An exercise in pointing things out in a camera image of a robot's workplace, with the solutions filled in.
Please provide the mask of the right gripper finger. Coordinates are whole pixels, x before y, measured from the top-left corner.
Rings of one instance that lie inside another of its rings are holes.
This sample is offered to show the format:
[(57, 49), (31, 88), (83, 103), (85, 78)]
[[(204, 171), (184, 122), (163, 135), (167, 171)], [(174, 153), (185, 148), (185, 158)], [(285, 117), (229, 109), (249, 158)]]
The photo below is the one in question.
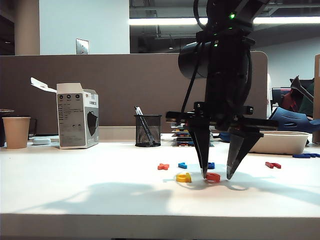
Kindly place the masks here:
[(257, 127), (231, 128), (226, 177), (232, 178), (243, 158), (257, 141), (264, 136)]
[(187, 128), (197, 152), (202, 177), (205, 179), (208, 171), (210, 147), (209, 121), (201, 117), (190, 118), (187, 121)]

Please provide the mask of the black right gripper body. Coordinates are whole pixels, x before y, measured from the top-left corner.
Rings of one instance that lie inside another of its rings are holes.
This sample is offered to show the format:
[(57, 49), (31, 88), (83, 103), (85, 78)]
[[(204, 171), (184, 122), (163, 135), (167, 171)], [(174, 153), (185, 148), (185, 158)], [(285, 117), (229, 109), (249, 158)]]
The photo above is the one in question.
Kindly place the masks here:
[(256, 127), (259, 129), (277, 129), (276, 120), (250, 118), (253, 107), (245, 106), (248, 97), (252, 74), (225, 75), (220, 72), (208, 76), (205, 86), (204, 101), (196, 101), (193, 111), (185, 112), (186, 103), (196, 79), (203, 78), (204, 74), (191, 74), (190, 85), (180, 111), (168, 111), (165, 114), (167, 122), (185, 124), (191, 118), (202, 118), (209, 121), (209, 128), (215, 127), (219, 131), (228, 131), (230, 128), (242, 129)]

